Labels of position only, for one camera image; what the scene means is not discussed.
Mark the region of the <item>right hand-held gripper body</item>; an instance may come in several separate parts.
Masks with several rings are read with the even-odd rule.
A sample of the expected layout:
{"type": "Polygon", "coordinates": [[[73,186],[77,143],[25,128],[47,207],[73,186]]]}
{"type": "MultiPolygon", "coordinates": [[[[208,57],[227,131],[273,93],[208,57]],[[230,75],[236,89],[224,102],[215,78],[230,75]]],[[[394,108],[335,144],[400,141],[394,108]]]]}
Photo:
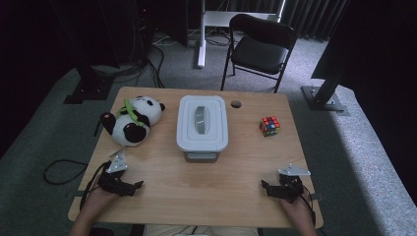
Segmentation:
{"type": "Polygon", "coordinates": [[[299,196],[304,193],[304,185],[301,180],[302,176],[310,176],[308,169],[303,169],[292,163],[284,168],[277,170],[278,181],[284,190],[284,198],[293,203],[299,196]]]}

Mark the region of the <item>black folding chair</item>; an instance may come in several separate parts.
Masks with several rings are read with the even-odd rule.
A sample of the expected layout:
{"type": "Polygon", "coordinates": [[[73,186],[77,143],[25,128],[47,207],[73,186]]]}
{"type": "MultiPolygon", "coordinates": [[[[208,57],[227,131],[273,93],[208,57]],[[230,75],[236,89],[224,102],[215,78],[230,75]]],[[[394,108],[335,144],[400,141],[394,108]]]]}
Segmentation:
{"type": "Polygon", "coordinates": [[[224,90],[227,70],[232,65],[233,76],[241,70],[274,80],[273,92],[277,93],[297,40],[295,30],[278,22],[238,14],[229,21],[229,36],[220,89],[224,90]]]}

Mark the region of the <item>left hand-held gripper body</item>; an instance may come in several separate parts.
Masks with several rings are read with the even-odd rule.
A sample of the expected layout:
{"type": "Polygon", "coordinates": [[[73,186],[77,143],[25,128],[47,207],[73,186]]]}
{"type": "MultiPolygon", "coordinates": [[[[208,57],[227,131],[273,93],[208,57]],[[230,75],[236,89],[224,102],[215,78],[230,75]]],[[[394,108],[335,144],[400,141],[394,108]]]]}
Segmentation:
{"type": "Polygon", "coordinates": [[[126,169],[125,157],[117,154],[112,160],[104,163],[103,171],[98,179],[98,186],[106,192],[122,197],[124,191],[131,190],[131,185],[121,180],[126,169]]]}

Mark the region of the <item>person's right hand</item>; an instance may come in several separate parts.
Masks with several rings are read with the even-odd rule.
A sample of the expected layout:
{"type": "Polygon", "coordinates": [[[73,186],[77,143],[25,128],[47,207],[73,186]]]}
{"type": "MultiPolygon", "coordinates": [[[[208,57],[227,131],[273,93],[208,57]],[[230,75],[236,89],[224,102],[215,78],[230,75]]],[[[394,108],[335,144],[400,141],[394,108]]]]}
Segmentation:
{"type": "Polygon", "coordinates": [[[301,198],[297,198],[293,203],[286,200],[280,200],[279,203],[296,228],[313,226],[310,208],[301,198]]]}

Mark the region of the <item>white desk frame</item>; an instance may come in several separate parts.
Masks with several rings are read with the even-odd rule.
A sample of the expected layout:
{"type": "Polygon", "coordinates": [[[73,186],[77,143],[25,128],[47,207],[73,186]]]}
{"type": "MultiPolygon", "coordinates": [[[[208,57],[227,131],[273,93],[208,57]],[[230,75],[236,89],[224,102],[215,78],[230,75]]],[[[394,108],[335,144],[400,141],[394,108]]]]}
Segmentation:
{"type": "MultiPolygon", "coordinates": [[[[200,0],[202,7],[201,7],[201,24],[200,24],[200,47],[199,47],[199,54],[198,54],[198,67],[203,68],[206,64],[206,49],[207,49],[207,41],[206,41],[206,27],[221,27],[227,28],[229,25],[229,21],[236,15],[238,15],[237,11],[208,11],[206,9],[206,1],[207,0],[200,0]]],[[[279,0],[278,8],[275,13],[256,13],[256,12],[248,12],[248,15],[263,19],[263,20],[270,20],[275,22],[280,22],[282,17],[282,12],[285,6],[286,0],[279,0]]]]}

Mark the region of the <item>colourful puzzle cube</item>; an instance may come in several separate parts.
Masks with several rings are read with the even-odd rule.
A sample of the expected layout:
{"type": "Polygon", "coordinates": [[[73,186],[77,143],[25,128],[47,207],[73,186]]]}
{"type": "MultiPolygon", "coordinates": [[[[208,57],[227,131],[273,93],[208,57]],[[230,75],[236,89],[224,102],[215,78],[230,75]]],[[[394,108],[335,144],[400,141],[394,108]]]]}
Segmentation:
{"type": "Polygon", "coordinates": [[[259,129],[264,137],[275,136],[280,130],[280,123],[275,116],[264,117],[260,121],[259,129]]]}

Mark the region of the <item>grey plastic storage box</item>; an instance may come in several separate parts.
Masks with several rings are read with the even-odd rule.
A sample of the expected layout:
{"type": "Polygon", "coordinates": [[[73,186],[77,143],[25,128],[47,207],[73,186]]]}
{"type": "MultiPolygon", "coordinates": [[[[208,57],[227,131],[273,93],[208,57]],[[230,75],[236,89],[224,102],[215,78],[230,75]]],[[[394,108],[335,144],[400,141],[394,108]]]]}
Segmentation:
{"type": "Polygon", "coordinates": [[[211,163],[217,161],[218,153],[210,151],[188,151],[185,153],[185,159],[189,162],[211,163]]]}

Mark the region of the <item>white box lid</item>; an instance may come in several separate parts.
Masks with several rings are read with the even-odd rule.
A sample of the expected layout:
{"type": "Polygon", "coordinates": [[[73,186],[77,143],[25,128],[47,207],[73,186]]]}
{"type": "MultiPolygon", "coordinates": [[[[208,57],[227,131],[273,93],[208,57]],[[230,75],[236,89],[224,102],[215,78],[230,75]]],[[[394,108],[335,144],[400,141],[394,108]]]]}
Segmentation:
{"type": "Polygon", "coordinates": [[[228,146],[225,101],[218,95],[185,95],[181,98],[176,142],[185,152],[222,152],[228,146]]]}

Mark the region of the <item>dark pleated curtain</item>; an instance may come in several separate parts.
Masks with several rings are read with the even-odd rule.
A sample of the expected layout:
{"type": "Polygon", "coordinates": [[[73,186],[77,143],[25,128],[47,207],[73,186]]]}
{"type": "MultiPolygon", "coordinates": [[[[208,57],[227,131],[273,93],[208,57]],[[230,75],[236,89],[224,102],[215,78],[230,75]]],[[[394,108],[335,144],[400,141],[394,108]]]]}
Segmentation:
{"type": "Polygon", "coordinates": [[[277,20],[298,37],[329,40],[350,0],[202,0],[201,30],[227,28],[236,14],[277,20]]]}

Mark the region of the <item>black metal stand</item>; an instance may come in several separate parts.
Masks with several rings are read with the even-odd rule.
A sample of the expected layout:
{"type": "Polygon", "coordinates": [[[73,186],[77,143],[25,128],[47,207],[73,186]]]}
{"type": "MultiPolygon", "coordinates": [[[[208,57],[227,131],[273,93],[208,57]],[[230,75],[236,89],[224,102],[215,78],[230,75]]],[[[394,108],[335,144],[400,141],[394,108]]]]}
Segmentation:
{"type": "Polygon", "coordinates": [[[106,100],[115,77],[98,75],[86,62],[76,65],[80,80],[74,91],[68,94],[65,104],[82,104],[85,100],[106,100]]]}
{"type": "Polygon", "coordinates": [[[335,90],[341,82],[343,69],[336,69],[335,72],[325,79],[320,87],[302,86],[301,91],[311,110],[334,111],[338,116],[349,116],[350,113],[345,105],[339,101],[335,90]]]}

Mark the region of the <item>person's beige pants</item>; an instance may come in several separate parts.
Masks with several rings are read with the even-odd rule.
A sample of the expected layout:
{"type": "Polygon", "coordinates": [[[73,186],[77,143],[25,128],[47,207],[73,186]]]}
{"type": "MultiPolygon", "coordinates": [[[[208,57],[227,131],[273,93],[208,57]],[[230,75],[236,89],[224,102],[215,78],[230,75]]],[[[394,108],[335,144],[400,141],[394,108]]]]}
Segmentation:
{"type": "Polygon", "coordinates": [[[255,227],[148,224],[144,236],[259,236],[255,227]]]}

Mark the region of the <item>person's left hand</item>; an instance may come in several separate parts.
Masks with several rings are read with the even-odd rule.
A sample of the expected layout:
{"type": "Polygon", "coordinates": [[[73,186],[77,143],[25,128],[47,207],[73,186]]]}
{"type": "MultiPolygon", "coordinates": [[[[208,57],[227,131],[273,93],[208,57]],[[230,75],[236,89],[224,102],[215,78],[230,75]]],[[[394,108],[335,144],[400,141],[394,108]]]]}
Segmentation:
{"type": "Polygon", "coordinates": [[[117,198],[118,195],[106,192],[100,187],[95,187],[89,192],[79,216],[83,219],[93,220],[117,198]]]}

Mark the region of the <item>panda plush toy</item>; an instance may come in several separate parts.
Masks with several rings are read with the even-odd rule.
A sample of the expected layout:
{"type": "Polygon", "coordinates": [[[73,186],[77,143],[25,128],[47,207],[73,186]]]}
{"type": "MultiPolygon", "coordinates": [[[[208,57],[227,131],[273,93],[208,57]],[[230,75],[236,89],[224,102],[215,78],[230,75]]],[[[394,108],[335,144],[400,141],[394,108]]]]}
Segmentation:
{"type": "Polygon", "coordinates": [[[150,96],[126,98],[115,113],[104,112],[99,121],[114,143],[136,147],[149,135],[150,128],[161,118],[165,105],[150,96]]]}

